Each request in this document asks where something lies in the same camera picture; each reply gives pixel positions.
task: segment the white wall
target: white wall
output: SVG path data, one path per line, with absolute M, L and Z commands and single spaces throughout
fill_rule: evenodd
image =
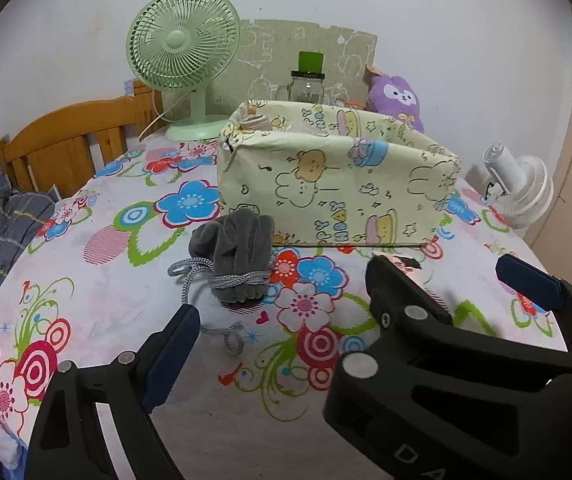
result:
M 125 36 L 149 0 L 12 0 L 0 14 L 0 138 L 75 102 L 123 93 Z M 464 170 L 503 140 L 553 170 L 572 105 L 566 0 L 231 0 L 243 18 L 379 36 L 375 64 L 402 75 L 429 136 Z

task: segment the green desk fan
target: green desk fan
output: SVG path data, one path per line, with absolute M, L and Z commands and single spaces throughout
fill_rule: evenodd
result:
M 150 88 L 190 91 L 191 116 L 169 124 L 168 139 L 219 135 L 228 117 L 206 115 L 206 87 L 238 45 L 239 16 L 228 0 L 152 0 L 140 10 L 126 43 L 131 70 Z

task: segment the purple plush toy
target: purple plush toy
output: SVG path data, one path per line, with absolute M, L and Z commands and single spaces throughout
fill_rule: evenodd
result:
M 371 73 L 368 108 L 374 112 L 390 115 L 423 133 L 419 119 L 419 100 L 403 77 L 390 77 L 374 67 Z

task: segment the white cable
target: white cable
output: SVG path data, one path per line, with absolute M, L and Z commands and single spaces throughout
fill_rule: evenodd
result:
M 172 110 L 173 108 L 175 108 L 176 105 L 178 105 L 179 102 L 182 101 L 182 100 L 186 97 L 186 95 L 187 95 L 187 94 L 181 94 L 181 97 L 179 97 L 179 101 L 177 101 L 173 106 L 171 106 L 170 108 L 168 108 L 168 110 Z M 152 92 L 150 93 L 150 97 L 151 97 L 151 99 L 153 100 L 153 111 L 154 111 L 156 114 L 158 114 L 159 111 L 157 110 L 157 104 L 155 103 L 155 89 L 154 89 L 154 88 L 152 89 Z M 162 117 L 162 119 L 163 119 L 164 121 L 166 121 L 167 123 L 174 123 L 174 122 L 175 122 L 174 120 L 172 120 L 172 119 L 166 119 L 165 117 Z
M 175 106 L 176 106 L 176 105 L 179 103 L 179 101 L 181 101 L 182 99 L 183 99 L 183 95 L 182 95 L 177 101 L 175 101 L 175 102 L 173 103 L 173 105 L 172 105 L 170 108 L 168 108 L 168 110 L 166 110 L 165 112 L 161 112 L 157 117 L 155 117 L 155 118 L 151 121 L 151 123 L 150 123 L 148 126 L 146 126 L 146 128 L 144 128 L 144 131 L 140 133 L 140 136 L 137 138 L 137 140 L 138 140 L 138 141 L 141 141 L 142 137 L 143 137 L 144 134 L 148 131 L 148 129 L 149 129 L 153 124 L 155 124 L 155 122 L 156 122 L 160 117 L 163 118 L 163 116 L 165 116 L 168 112 L 170 112 L 173 108 L 175 108 Z M 157 109 L 155 108 L 155 98 L 154 98 L 154 97 L 153 97 L 153 109 L 154 109 L 155 111 L 157 111 Z

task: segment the gift box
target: gift box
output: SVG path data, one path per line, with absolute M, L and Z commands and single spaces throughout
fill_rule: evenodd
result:
M 271 215 L 277 246 L 424 244 L 459 171 L 407 122 L 350 108 L 251 100 L 219 136 L 223 210 Z

